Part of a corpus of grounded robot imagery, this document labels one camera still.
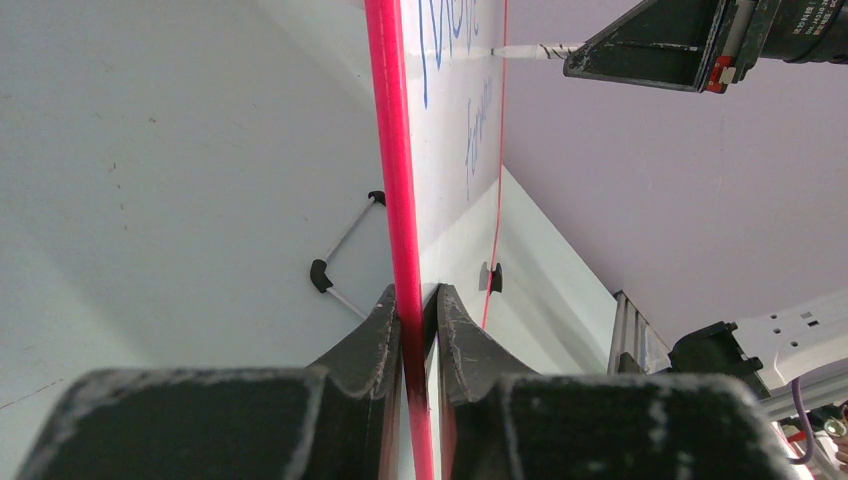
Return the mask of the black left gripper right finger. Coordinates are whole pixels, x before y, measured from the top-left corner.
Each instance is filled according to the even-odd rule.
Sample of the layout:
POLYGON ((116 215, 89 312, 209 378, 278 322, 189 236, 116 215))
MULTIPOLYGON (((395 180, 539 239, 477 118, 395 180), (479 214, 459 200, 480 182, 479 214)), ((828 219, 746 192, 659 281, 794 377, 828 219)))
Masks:
POLYGON ((446 479, 791 479, 753 395, 721 375, 543 375, 435 293, 446 479))

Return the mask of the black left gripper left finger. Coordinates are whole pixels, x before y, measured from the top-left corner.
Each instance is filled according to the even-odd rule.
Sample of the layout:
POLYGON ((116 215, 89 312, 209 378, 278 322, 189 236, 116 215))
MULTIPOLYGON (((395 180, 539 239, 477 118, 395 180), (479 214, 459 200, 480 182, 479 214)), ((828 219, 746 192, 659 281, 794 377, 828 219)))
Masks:
POLYGON ((303 368, 95 370, 48 416, 21 479, 393 479, 400 321, 388 286, 303 368))

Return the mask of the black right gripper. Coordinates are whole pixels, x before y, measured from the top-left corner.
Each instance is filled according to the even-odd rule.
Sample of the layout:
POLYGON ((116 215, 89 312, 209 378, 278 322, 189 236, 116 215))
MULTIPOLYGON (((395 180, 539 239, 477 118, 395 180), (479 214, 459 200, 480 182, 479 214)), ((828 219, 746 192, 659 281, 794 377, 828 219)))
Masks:
POLYGON ((845 1, 738 1, 736 6, 720 0, 641 1, 569 54, 563 75, 723 93, 761 58, 847 63, 845 1))

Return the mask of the pink framed whiteboard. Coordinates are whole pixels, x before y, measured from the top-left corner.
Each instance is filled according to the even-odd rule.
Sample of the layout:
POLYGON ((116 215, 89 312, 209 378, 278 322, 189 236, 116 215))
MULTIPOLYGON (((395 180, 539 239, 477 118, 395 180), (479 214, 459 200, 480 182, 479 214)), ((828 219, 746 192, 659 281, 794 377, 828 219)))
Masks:
POLYGON ((425 306, 456 288, 485 325, 500 226, 504 1, 365 3, 412 441, 404 479, 437 479, 425 306))

